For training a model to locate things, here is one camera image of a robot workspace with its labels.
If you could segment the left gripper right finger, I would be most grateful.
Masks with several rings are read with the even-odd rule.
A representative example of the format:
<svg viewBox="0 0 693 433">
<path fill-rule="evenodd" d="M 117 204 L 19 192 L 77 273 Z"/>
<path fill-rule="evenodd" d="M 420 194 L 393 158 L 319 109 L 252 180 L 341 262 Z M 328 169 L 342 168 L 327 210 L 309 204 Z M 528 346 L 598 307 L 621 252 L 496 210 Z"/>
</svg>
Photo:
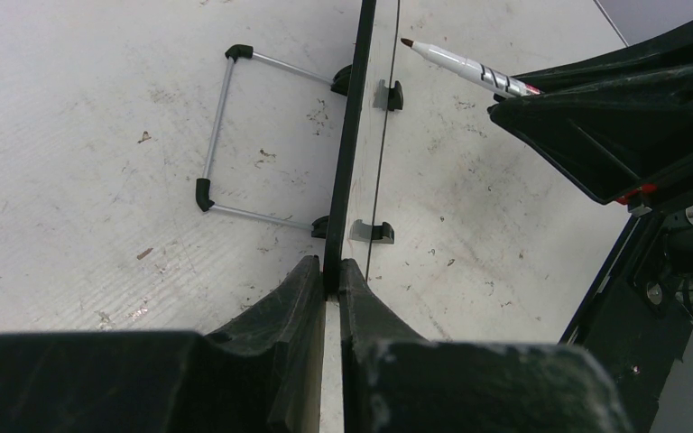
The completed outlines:
<svg viewBox="0 0 693 433">
<path fill-rule="evenodd" d="M 348 432 L 630 432 L 614 382 L 572 345 L 430 341 L 339 266 Z"/>
</svg>

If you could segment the white marker pen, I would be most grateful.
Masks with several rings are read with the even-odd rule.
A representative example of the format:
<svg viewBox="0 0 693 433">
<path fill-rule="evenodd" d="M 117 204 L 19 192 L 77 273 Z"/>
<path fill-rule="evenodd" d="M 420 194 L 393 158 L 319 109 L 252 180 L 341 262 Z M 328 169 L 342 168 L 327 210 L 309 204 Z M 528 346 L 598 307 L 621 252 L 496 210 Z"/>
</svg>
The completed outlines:
<svg viewBox="0 0 693 433">
<path fill-rule="evenodd" d="M 529 97 L 541 94 L 536 87 L 507 76 L 476 60 L 459 56 L 436 45 L 401 38 L 401 43 L 426 61 L 455 73 L 466 81 L 503 98 Z"/>
</svg>

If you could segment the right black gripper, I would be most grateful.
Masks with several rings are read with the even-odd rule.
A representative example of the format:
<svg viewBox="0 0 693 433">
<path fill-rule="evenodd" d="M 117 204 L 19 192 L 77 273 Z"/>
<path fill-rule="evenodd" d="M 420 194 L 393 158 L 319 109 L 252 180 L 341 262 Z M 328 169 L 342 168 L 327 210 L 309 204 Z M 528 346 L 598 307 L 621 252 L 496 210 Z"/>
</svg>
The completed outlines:
<svg viewBox="0 0 693 433">
<path fill-rule="evenodd" d="M 506 99 L 489 116 L 595 202 L 629 208 L 560 340 L 594 356 L 648 431 L 693 331 L 693 65 Z"/>
</svg>

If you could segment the small black-framed whiteboard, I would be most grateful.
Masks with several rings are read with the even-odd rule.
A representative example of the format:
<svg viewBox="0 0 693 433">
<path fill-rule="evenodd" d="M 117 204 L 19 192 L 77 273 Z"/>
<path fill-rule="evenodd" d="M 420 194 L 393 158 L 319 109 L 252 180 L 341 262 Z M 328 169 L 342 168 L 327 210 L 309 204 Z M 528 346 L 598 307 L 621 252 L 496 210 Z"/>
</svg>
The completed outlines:
<svg viewBox="0 0 693 433">
<path fill-rule="evenodd" d="M 332 278 L 368 266 L 401 5 L 281 2 L 283 18 L 224 42 L 191 214 L 196 269 L 240 296 L 277 286 L 306 255 Z"/>
</svg>

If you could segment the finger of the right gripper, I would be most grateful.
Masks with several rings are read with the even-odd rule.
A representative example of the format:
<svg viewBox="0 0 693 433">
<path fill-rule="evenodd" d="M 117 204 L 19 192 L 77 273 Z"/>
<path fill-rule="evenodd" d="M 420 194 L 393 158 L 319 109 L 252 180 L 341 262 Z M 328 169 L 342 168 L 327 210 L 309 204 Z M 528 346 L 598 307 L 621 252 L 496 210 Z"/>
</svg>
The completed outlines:
<svg viewBox="0 0 693 433">
<path fill-rule="evenodd" d="M 693 20 L 627 48 L 588 60 L 522 73 L 517 78 L 542 91 L 552 92 L 692 64 Z"/>
</svg>

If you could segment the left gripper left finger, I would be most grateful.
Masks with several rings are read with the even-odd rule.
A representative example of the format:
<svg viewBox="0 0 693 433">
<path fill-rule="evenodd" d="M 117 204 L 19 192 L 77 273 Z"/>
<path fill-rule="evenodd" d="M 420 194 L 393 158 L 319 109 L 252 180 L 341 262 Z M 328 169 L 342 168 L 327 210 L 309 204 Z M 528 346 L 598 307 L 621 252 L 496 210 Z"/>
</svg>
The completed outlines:
<svg viewBox="0 0 693 433">
<path fill-rule="evenodd" d="M 0 432 L 316 432 L 319 259 L 221 328 L 0 334 Z"/>
</svg>

